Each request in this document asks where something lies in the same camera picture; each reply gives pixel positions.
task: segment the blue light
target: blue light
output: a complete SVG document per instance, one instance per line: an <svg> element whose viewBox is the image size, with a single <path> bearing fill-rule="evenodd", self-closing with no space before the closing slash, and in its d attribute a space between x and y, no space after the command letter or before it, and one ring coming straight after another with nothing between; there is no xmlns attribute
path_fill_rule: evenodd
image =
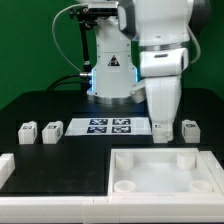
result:
<svg viewBox="0 0 224 224"><path fill-rule="evenodd" d="M138 69L135 69L135 82L138 83Z"/></svg>
<svg viewBox="0 0 224 224"><path fill-rule="evenodd" d="M94 73L94 69L92 69L91 71L91 91L94 92L94 78L95 78L95 73Z"/></svg>

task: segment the black table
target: black table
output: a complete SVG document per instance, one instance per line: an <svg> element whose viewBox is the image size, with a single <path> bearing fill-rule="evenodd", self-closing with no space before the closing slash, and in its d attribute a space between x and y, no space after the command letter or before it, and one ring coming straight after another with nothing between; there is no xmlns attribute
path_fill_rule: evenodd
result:
<svg viewBox="0 0 224 224"><path fill-rule="evenodd" d="M174 123L175 139L154 144L152 136L63 136L56 145L42 144L41 131L51 121L62 121L64 132L72 118L146 117L147 105L100 105L78 91L24 93L0 111L0 153L14 153L16 170L0 196L105 196L112 148L197 147L224 161L224 101L210 90L184 89ZM200 144L186 144L181 122L197 121ZM33 145L18 144L22 123L36 121Z"/></svg>

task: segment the green wall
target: green wall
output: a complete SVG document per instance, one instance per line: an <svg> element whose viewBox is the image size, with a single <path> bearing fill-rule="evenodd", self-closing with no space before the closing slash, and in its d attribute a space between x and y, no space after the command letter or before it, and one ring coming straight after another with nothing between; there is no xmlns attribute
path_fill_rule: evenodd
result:
<svg viewBox="0 0 224 224"><path fill-rule="evenodd" d="M212 89L224 99L224 1L211 2L212 18L198 37L202 57L184 73L183 84L184 87ZM54 80L76 73L58 53L51 34L57 12L75 3L74 0L0 0L0 108L23 92L45 90ZM70 20L67 14L61 16L56 31L66 55L82 68L76 20ZM94 64L93 31L88 33L88 39ZM136 43L133 51L136 64Z"/></svg>

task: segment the marker sheet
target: marker sheet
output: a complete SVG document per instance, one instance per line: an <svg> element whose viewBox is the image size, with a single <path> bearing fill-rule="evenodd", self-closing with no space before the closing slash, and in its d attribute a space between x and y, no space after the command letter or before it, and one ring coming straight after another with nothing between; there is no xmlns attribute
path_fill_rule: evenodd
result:
<svg viewBox="0 0 224 224"><path fill-rule="evenodd" d="M72 119L65 136L151 135L147 117Z"/></svg>

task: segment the small white cube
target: small white cube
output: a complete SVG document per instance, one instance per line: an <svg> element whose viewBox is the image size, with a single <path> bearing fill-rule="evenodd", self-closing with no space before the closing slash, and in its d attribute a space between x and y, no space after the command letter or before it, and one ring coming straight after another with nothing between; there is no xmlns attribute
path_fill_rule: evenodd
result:
<svg viewBox="0 0 224 224"><path fill-rule="evenodd" d="M44 144L56 144L63 135L63 123L61 121L50 122L42 131Z"/></svg>
<svg viewBox="0 0 224 224"><path fill-rule="evenodd" d="M31 121L29 123L23 123L22 127L19 129L19 144L33 144L37 137L37 123Z"/></svg>
<svg viewBox="0 0 224 224"><path fill-rule="evenodd" d="M182 135L186 143L200 143L201 130L195 121L182 121Z"/></svg>
<svg viewBox="0 0 224 224"><path fill-rule="evenodd" d="M2 154L0 157L0 189L4 186L15 169L13 154Z"/></svg>

